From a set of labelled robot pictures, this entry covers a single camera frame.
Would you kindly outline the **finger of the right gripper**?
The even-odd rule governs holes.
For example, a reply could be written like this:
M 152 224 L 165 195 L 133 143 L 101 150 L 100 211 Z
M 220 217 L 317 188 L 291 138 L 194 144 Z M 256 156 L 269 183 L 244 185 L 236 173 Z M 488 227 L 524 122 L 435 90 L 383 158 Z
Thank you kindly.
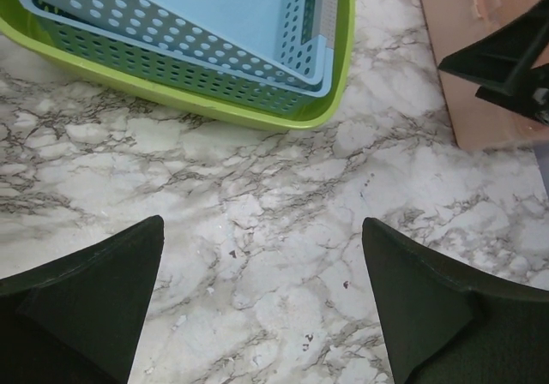
M 475 96 L 534 121 L 548 119 L 548 0 L 445 57 L 438 69 L 479 86 Z

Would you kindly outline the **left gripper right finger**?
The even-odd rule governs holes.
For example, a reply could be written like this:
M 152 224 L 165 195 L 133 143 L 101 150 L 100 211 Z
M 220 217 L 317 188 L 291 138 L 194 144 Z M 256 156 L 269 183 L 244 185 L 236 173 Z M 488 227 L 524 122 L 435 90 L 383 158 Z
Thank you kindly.
M 396 383 L 546 383 L 548 293 L 363 223 L 368 275 Z

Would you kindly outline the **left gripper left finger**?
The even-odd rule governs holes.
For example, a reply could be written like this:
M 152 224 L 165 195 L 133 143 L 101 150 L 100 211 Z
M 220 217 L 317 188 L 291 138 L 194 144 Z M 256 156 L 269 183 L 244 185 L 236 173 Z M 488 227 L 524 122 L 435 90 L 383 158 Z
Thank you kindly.
M 3 383 L 125 383 L 160 267 L 164 220 L 1 281 Z

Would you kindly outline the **pink translucent lidded box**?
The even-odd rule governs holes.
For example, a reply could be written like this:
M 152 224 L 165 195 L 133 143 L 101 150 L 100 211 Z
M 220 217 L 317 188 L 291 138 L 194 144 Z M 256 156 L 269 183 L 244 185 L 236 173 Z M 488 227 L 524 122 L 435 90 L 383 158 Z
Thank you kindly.
M 458 146 L 548 140 L 548 0 L 421 0 Z

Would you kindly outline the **large blue perforated basket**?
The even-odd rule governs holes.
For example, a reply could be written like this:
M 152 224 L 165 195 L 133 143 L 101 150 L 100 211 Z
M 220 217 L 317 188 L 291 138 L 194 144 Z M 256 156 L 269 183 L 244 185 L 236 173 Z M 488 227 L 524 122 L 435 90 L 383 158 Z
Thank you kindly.
M 337 0 L 20 0 L 43 21 L 270 86 L 319 94 Z

